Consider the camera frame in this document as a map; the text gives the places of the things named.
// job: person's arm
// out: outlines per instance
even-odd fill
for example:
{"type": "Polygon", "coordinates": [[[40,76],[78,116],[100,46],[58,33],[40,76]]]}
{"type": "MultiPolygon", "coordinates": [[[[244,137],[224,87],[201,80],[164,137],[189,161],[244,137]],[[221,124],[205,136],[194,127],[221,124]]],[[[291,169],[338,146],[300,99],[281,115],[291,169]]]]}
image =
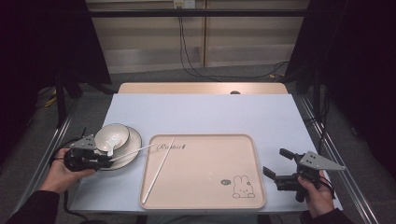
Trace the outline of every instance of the person's arm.
{"type": "Polygon", "coordinates": [[[71,172],[64,166],[64,154],[68,148],[62,148],[55,156],[49,173],[38,191],[35,191],[26,203],[7,221],[7,224],[47,224],[55,223],[58,213],[60,194],[68,190],[82,177],[93,175],[93,169],[71,172]]]}
{"type": "Polygon", "coordinates": [[[301,220],[303,223],[312,224],[326,224],[326,223],[343,223],[353,224],[353,222],[347,218],[338,208],[334,208],[332,202],[332,193],[330,190],[319,185],[316,189],[315,186],[301,176],[298,177],[298,181],[308,191],[308,195],[305,197],[306,205],[309,211],[303,212],[301,220]]]}

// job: table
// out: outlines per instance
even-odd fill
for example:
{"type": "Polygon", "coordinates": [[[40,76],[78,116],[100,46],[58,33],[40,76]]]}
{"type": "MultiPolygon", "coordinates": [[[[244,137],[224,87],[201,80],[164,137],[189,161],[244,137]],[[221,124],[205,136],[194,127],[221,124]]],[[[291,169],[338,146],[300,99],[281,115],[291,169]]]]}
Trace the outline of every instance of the table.
{"type": "MultiPolygon", "coordinates": [[[[307,150],[315,151],[291,95],[278,83],[124,84],[120,93],[113,97],[104,125],[115,122],[137,129],[142,136],[143,146],[148,144],[152,136],[160,133],[245,133],[255,141],[260,165],[265,164],[279,175],[290,175],[296,168],[295,163],[278,154],[280,148],[300,154],[307,150]],[[231,95],[231,91],[240,91],[242,94],[231,95]]],[[[100,171],[84,178],[71,209],[86,213],[152,214],[152,211],[143,209],[139,204],[145,159],[146,154],[139,153],[133,162],[119,170],[100,171]]],[[[278,191],[274,182],[267,177],[263,178],[263,182],[267,202],[255,212],[269,214],[306,209],[305,203],[294,200],[295,192],[278,191]]],[[[335,205],[342,208],[338,200],[335,205]]],[[[165,212],[216,214],[235,211],[165,212]]]]}

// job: human hand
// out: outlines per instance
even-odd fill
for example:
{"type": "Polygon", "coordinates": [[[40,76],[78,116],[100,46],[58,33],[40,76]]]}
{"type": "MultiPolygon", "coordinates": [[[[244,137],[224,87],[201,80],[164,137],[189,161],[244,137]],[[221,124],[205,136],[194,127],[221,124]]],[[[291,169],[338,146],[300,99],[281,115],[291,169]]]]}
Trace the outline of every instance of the human hand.
{"type": "MultiPolygon", "coordinates": [[[[323,171],[320,171],[320,176],[324,177],[323,171]]],[[[334,210],[332,193],[328,188],[319,184],[319,188],[316,189],[311,181],[304,179],[302,176],[298,177],[298,181],[308,191],[305,200],[311,217],[318,217],[334,210]]]]}
{"type": "Polygon", "coordinates": [[[64,166],[64,154],[68,150],[69,148],[62,148],[56,154],[56,159],[52,162],[52,165],[49,168],[49,173],[39,190],[53,191],[60,194],[67,191],[82,177],[93,175],[95,173],[95,170],[93,169],[78,172],[71,172],[67,169],[64,166]]]}

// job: beige tray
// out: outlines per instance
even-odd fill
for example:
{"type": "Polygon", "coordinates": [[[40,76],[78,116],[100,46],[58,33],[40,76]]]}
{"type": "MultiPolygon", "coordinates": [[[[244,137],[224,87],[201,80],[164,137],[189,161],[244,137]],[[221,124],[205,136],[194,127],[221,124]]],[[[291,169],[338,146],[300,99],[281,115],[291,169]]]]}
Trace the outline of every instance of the beige tray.
{"type": "Polygon", "coordinates": [[[249,136],[156,135],[150,143],[155,145],[148,150],[140,194],[144,208],[206,210],[264,206],[262,174],[249,136]]]}

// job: white bowl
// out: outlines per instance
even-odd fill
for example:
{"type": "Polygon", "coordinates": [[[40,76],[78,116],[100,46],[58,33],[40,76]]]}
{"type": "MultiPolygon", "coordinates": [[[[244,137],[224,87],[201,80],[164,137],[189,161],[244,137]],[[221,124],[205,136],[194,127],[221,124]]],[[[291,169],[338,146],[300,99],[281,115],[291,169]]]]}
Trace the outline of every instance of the white bowl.
{"type": "Polygon", "coordinates": [[[120,142],[113,148],[114,157],[122,155],[122,148],[129,141],[129,130],[126,126],[118,123],[108,124],[103,127],[95,136],[96,148],[102,152],[109,151],[109,145],[107,143],[113,136],[119,136],[120,142]]]}

